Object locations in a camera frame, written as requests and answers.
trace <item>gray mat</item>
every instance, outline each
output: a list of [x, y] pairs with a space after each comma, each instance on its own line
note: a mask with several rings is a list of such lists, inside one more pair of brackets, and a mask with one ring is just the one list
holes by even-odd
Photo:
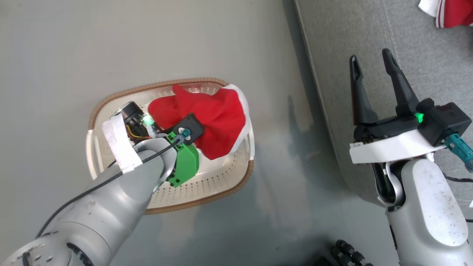
[[[353, 142], [349, 58], [356, 54], [371, 106], [379, 118], [395, 115], [396, 100], [381, 50], [389, 48], [419, 100], [455, 102], [473, 117], [473, 28], [437, 29], [418, 0], [298, 0], [299, 17], [335, 153], [349, 187], [364, 200], [377, 200], [369, 165], [352, 165]], [[473, 126], [464, 139], [473, 144]], [[435, 154], [449, 176], [473, 178], [447, 150]], [[458, 203], [468, 206], [473, 184], [450, 182]]]

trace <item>green led light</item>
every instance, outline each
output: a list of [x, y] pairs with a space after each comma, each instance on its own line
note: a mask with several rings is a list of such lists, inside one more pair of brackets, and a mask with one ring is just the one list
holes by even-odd
[[151, 116], [145, 115], [143, 116], [143, 123], [145, 123], [145, 125], [151, 125], [154, 123], [154, 121], [153, 121], [153, 118], [151, 118]]
[[419, 123], [422, 123], [422, 121], [424, 120], [424, 114], [416, 113], [415, 116], [417, 117]]

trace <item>brown basket rim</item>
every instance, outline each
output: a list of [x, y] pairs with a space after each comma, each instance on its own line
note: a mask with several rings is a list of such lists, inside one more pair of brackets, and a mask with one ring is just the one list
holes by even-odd
[[[151, 83], [151, 84], [147, 84], [147, 85], [127, 89], [127, 90], [124, 90], [124, 91], [120, 91], [120, 92], [117, 92], [117, 93], [114, 93], [114, 94], [111, 94], [111, 95], [107, 96], [106, 98], [101, 100], [95, 106], [94, 110], [92, 111], [92, 114], [90, 115], [88, 129], [93, 130], [95, 128], [95, 122], [96, 122], [96, 119], [97, 119], [97, 116], [98, 116], [98, 113], [100, 112], [100, 110], [107, 103], [109, 103], [109, 102], [111, 102], [111, 101], [113, 101], [117, 98], [121, 98], [121, 97], [130, 95], [130, 94], [134, 94], [134, 93], [138, 93], [138, 92], [142, 92], [142, 91], [146, 91], [146, 90], [150, 90], [150, 89], [157, 89], [157, 88], [160, 88], [160, 87], [166, 87], [166, 86], [170, 86], [170, 85], [174, 85], [174, 84], [185, 85], [185, 84], [190, 84], [190, 83], [215, 83], [215, 84], [218, 84], [220, 87], [224, 87], [224, 86], [228, 85], [228, 83], [226, 83], [225, 81], [219, 80], [219, 79], [216, 79], [216, 78], [194, 78], [194, 79], [168, 80], [168, 81]], [[237, 192], [238, 190], [240, 190], [246, 184], [246, 182], [250, 178], [251, 173], [253, 171], [253, 165], [254, 165], [254, 160], [249, 160], [248, 161], [248, 167], [246, 168], [245, 175], [240, 180], [240, 182], [238, 184], [236, 184], [234, 187], [232, 187], [231, 189], [222, 191], [222, 192], [214, 194], [214, 195], [210, 195], [210, 196], [202, 198], [202, 199], [186, 202], [186, 203], [176, 204], [176, 205], [167, 206], [167, 207], [146, 209], [145, 214], [158, 214], [158, 213], [167, 213], [167, 212], [182, 210], [182, 209], [186, 209], [186, 208], [206, 204], [206, 203], [212, 202], [214, 200], [218, 200], [220, 198], [223, 198], [225, 196], [231, 195], [231, 194]]]

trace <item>laundry basket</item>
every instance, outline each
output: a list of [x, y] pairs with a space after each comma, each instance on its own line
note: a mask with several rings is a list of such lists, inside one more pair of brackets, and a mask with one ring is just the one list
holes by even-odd
[[[172, 86], [181, 85], [191, 93], [213, 95], [228, 83], [214, 78], [170, 80], [128, 89], [112, 94], [102, 100], [90, 117], [86, 153], [87, 163], [93, 179], [104, 171], [114, 156], [102, 133], [102, 123], [129, 101], [134, 101], [147, 113], [148, 105], [156, 98], [174, 95]], [[253, 128], [240, 147], [227, 156], [209, 160], [199, 154], [197, 174], [179, 187], [165, 182], [152, 196], [145, 214], [165, 213], [205, 204], [241, 189], [253, 170]]]

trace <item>cable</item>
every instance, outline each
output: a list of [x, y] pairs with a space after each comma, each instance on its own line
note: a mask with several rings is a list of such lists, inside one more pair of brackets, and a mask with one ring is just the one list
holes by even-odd
[[148, 139], [151, 138], [151, 137], [149, 137], [149, 136], [148, 136], [148, 137], [137, 136], [137, 135], [135, 135], [135, 134], [133, 134], [133, 133], [131, 132], [131, 128], [130, 128], [129, 125], [125, 124], [125, 126], [126, 126], [126, 129], [127, 129], [127, 131], [128, 131], [128, 134], [129, 134], [131, 137], [135, 138], [135, 139], [147, 139], [147, 140], [148, 140]]
[[[158, 157], [159, 155], [163, 154], [164, 152], [168, 151], [169, 149], [173, 148], [174, 146], [176, 146], [177, 144], [179, 143], [179, 141], [175, 141], [173, 142], [171, 145], [165, 147], [164, 149], [160, 150], [159, 152], [149, 156], [148, 158], [144, 159], [142, 162], [145, 163], [145, 162], [148, 162], [156, 157]], [[104, 182], [98, 184], [97, 186], [79, 194], [78, 196], [74, 197], [73, 199], [69, 200], [68, 202], [66, 202], [65, 204], [63, 204], [61, 207], [59, 207], [59, 209], [57, 209], [50, 217], [49, 219], [46, 221], [46, 223], [44, 223], [43, 227], [39, 230], [38, 234], [36, 235], [35, 239], [36, 238], [39, 238], [41, 237], [41, 235], [43, 234], [44, 230], [46, 229], [46, 227], [48, 227], [49, 223], [56, 217], [56, 215], [58, 215], [62, 210], [64, 210], [67, 206], [69, 206], [71, 203], [75, 202], [76, 200], [82, 198], [83, 196], [86, 196], [88, 194], [90, 194], [91, 192], [94, 192], [96, 191], [97, 189], [105, 186], [106, 184], [114, 181], [115, 179], [119, 178], [120, 176], [123, 175], [123, 172], [120, 172], [114, 176], [112, 176], [111, 178], [105, 180]]]
[[473, 183], [473, 179], [471, 178], [455, 178], [455, 177], [449, 177], [445, 173], [444, 177], [446, 180], [454, 181], [454, 182], [462, 182], [462, 183]]
[[111, 167], [114, 163], [116, 163], [116, 162], [117, 162], [117, 160], [114, 160], [111, 164], [109, 164], [109, 165], [107, 166], [107, 168], [110, 168], [110, 167]]
[[29, 252], [23, 253], [23, 256], [22, 256], [23, 266], [30, 266], [29, 260], [28, 260], [29, 256], [30, 256]]

